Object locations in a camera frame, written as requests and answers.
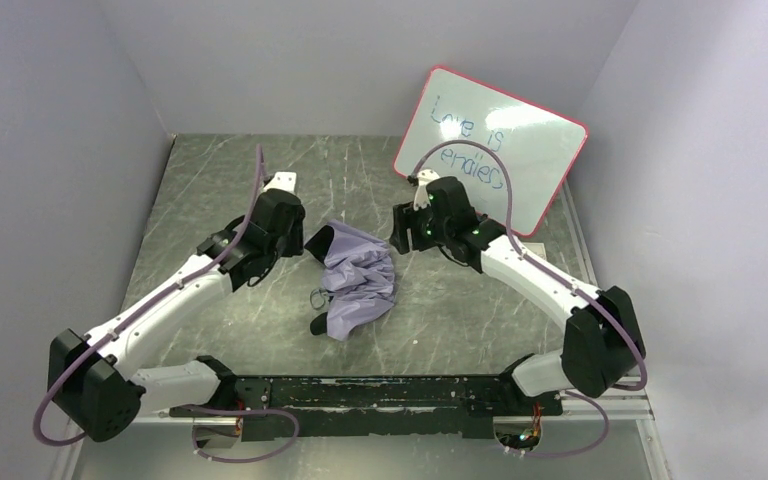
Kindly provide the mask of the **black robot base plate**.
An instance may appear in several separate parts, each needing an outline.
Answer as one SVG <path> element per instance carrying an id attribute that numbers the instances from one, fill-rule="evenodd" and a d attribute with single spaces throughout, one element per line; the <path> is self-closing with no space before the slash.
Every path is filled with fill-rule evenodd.
<path id="1" fill-rule="evenodd" d="M 528 421 L 563 412 L 558 392 L 528 397 L 508 372 L 431 376 L 234 375 L 218 360 L 220 386 L 200 411 L 171 409 L 178 418 L 217 410 L 246 411 L 245 441 L 300 437 L 458 434 L 491 439 L 501 418 Z"/>

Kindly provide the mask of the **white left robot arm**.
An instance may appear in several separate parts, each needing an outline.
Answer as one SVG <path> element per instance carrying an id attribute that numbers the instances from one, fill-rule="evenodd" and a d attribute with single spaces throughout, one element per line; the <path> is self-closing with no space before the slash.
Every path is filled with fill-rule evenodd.
<path id="1" fill-rule="evenodd" d="M 213 358 L 182 367 L 143 365 L 190 317 L 242 287 L 258 285 L 281 258 L 303 252 L 305 208 L 291 187 L 266 187 L 248 213 L 207 237 L 148 296 L 80 335 L 71 329 L 50 343 L 47 393 L 34 417 L 38 440 L 54 403 L 96 442 L 120 434 L 141 413 L 207 404 L 227 397 L 230 371 Z"/>

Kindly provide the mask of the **lilac and black folding umbrella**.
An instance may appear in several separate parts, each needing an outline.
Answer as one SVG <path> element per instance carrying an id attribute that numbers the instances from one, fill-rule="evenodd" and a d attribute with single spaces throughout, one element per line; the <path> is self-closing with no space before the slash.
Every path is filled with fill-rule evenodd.
<path id="1" fill-rule="evenodd" d="M 310 323 L 313 335 L 338 341 L 373 322 L 395 305 L 396 273 L 384 240 L 339 220 L 323 225 L 304 245 L 323 266 L 321 287 L 327 310 Z"/>

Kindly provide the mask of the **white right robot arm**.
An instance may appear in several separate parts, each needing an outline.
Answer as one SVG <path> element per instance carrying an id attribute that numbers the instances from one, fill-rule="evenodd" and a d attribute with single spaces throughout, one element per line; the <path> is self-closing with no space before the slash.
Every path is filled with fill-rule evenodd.
<path id="1" fill-rule="evenodd" d="M 415 194 L 393 208 L 390 243 L 401 254 L 436 248 L 450 261 L 512 288 L 560 328 L 560 348 L 529 354 L 506 370 L 527 397 L 573 389 L 598 398 L 620 388 L 638 367 L 645 346 L 630 296 L 600 289 L 563 272 L 478 215 L 463 184 L 431 170 L 411 175 Z"/>

